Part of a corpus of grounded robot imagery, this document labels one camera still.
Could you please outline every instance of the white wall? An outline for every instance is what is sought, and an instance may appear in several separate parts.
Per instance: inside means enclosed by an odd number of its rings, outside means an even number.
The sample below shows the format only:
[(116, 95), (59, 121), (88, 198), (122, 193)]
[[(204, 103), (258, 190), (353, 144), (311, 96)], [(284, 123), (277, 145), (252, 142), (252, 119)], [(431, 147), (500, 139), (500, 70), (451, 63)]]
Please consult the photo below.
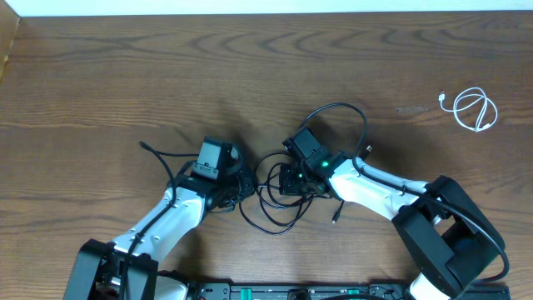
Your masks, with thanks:
[(21, 17), (533, 10), (533, 0), (6, 0)]

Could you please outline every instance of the white cable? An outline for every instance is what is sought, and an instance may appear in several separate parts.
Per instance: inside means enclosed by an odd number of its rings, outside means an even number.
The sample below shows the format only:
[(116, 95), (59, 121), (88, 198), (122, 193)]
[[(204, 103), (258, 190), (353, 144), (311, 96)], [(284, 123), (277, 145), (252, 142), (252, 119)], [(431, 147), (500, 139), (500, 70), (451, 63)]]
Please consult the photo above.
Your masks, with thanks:
[[(474, 102), (468, 104), (467, 106), (457, 109), (457, 106), (459, 105), (459, 102), (461, 100), (469, 98), (469, 97), (478, 97), (478, 98), (477, 98), (477, 100), (475, 100)], [(478, 133), (478, 132), (481, 132), (483, 130), (489, 129), (490, 127), (492, 127), (492, 125), (494, 125), (494, 123), (496, 123), (496, 120), (498, 119), (498, 109), (496, 108), (496, 105), (492, 102), (492, 100), (490, 100), (485, 95), (485, 91), (483, 91), (480, 87), (471, 87), (471, 88), (468, 88), (468, 89), (464, 90), (463, 92), (461, 92), (456, 97), (456, 100), (454, 100), (452, 109), (444, 108), (444, 106), (442, 105), (442, 103), (444, 102), (444, 99), (445, 99), (444, 92), (441, 92), (439, 94), (439, 102), (441, 103), (442, 110), (445, 111), (445, 112), (453, 113), (453, 115), (456, 117), (456, 120), (459, 123), (459, 125), (461, 125), (462, 127), (466, 128), (468, 130), (473, 131), (474, 133)], [(472, 105), (478, 103), (481, 100), (484, 100), (484, 102), (483, 102), (483, 107), (480, 110), (480, 114), (479, 114), (479, 116), (477, 116), (476, 125), (474, 127), (466, 126), (463, 122), (461, 122), (461, 120), (459, 119), (459, 116), (457, 115), (457, 113), (461, 112), (461, 111), (464, 111), (467, 108), (472, 107)], [(485, 117), (486, 108), (488, 107), (489, 104), (492, 105), (492, 107), (494, 108), (494, 112), (496, 113), (496, 115), (494, 116), (494, 121), (492, 121), (491, 123), (487, 123), (487, 124), (483, 125), (483, 127), (481, 127), (481, 122), (483, 121), (483, 118)]]

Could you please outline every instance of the wooden surface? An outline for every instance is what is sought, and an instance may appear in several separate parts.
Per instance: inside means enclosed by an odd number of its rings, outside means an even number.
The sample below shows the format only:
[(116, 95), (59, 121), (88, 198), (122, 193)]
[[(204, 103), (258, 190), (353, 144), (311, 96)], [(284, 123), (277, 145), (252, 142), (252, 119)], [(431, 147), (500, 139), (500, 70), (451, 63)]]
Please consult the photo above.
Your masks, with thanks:
[(18, 15), (0, 0), (0, 81), (2, 81), (4, 65), (17, 31)]
[[(369, 163), (456, 179), (506, 240), (513, 298), (531, 298), (532, 51), (533, 12), (24, 19), (0, 86), (0, 298), (61, 297), (84, 242), (160, 200), (167, 175), (139, 140), (189, 153), (211, 135), (255, 162), (332, 102), (366, 112)], [(441, 89), (471, 86), (499, 108), (486, 132), (439, 108)], [(361, 120), (335, 109), (311, 127), (351, 150)], [(354, 204), (332, 225), (337, 205), (316, 201), (283, 237), (211, 215), (162, 268), (237, 283), (415, 278), (390, 222)], [(267, 225), (255, 198), (245, 210)]]

